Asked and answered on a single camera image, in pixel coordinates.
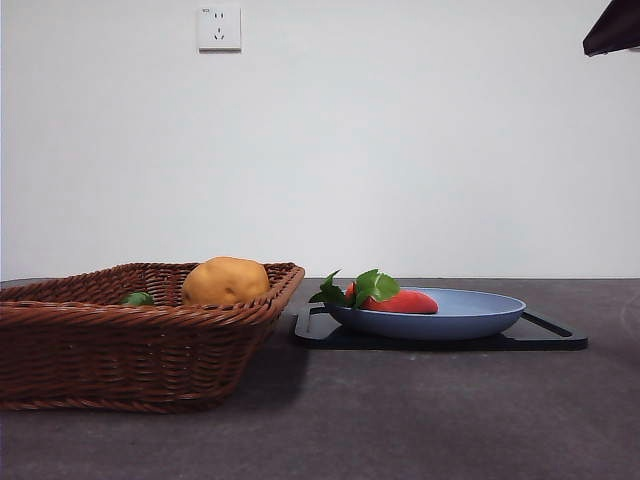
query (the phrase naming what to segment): white wall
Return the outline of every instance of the white wall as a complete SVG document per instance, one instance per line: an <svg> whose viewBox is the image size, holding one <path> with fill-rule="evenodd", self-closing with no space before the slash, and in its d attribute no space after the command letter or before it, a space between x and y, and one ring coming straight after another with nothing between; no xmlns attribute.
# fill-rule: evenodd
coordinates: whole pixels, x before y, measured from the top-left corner
<svg viewBox="0 0 640 480"><path fill-rule="evenodd" d="M308 276L640 276L640 54L608 0L4 0L2 278L228 254Z"/></svg>

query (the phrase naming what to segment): wall socket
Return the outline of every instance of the wall socket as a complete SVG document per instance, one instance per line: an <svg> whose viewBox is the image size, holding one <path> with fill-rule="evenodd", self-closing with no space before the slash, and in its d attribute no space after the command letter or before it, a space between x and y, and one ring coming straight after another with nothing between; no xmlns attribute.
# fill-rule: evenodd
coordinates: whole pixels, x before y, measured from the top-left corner
<svg viewBox="0 0 640 480"><path fill-rule="evenodd" d="M198 9L198 49L201 52L242 50L240 6L211 5Z"/></svg>

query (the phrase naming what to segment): dark table surface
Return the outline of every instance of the dark table surface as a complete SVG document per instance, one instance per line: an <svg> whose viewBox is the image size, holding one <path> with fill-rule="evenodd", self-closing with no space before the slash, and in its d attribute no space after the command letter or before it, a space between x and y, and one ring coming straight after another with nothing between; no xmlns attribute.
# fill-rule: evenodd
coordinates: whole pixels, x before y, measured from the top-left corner
<svg viewBox="0 0 640 480"><path fill-rule="evenodd" d="M640 479L640 279L401 281L520 298L589 336L570 352L309 350L319 282L216 409L1 412L0 478Z"/></svg>

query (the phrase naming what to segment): blue bowl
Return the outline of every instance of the blue bowl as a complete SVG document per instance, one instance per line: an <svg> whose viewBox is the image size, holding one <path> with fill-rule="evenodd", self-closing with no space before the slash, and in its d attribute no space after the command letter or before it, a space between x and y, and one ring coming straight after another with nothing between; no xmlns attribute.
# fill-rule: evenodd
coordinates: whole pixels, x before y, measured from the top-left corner
<svg viewBox="0 0 640 480"><path fill-rule="evenodd" d="M326 303L327 312L348 328L411 340L468 340L500 333L526 308L521 300L494 293L448 288L402 287L429 295L438 313L390 313Z"/></svg>

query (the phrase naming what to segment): brown wicker basket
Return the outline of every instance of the brown wicker basket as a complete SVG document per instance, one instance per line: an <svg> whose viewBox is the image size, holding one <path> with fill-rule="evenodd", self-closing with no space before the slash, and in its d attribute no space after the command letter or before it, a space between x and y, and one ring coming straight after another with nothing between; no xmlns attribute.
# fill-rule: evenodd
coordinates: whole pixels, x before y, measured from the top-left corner
<svg viewBox="0 0 640 480"><path fill-rule="evenodd" d="M197 263L133 263L0 292L0 409L171 413L221 403L304 277L265 264L247 304L180 306ZM123 306L132 291L156 306Z"/></svg>

